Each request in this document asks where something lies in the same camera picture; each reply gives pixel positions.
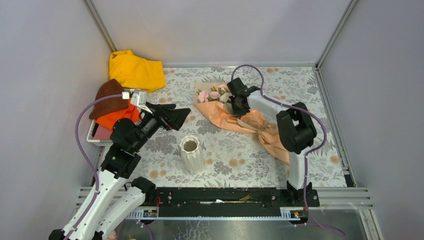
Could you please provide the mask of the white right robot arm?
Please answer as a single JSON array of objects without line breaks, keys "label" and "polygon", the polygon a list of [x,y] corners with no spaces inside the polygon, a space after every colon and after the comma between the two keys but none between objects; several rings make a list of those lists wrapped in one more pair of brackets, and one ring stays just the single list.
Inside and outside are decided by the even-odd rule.
[{"label": "white right robot arm", "polygon": [[258,110],[276,121],[279,142],[289,153],[290,176],[287,181],[287,201],[291,206],[307,206],[307,196],[312,190],[308,180],[307,153],[312,150],[317,130],[311,115],[302,102],[295,105],[281,103],[267,97],[257,86],[246,86],[240,78],[231,80],[227,87],[232,112],[244,117]]}]

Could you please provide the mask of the flower bouquet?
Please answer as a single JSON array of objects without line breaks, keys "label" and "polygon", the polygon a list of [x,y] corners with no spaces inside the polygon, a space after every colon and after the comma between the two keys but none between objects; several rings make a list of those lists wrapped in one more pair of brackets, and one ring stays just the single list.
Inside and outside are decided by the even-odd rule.
[{"label": "flower bouquet", "polygon": [[246,115],[236,117],[232,114],[229,90],[219,82],[197,82],[194,87],[193,104],[213,125],[232,132],[252,134],[268,153],[289,165],[289,151],[280,142],[279,130],[275,123],[268,122],[256,109]]}]

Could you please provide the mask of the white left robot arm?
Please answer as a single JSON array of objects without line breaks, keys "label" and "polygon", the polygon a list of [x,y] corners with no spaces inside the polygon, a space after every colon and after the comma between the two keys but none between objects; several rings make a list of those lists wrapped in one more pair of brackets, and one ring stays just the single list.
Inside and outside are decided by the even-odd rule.
[{"label": "white left robot arm", "polygon": [[95,173],[95,185],[72,219],[53,230],[50,240],[106,240],[125,217],[140,205],[155,200],[155,184],[144,177],[131,182],[124,196],[111,205],[116,193],[128,182],[141,156],[139,151],[160,128],[178,131],[190,108],[175,104],[146,103],[139,124],[129,118],[116,121],[110,139],[113,144]]}]

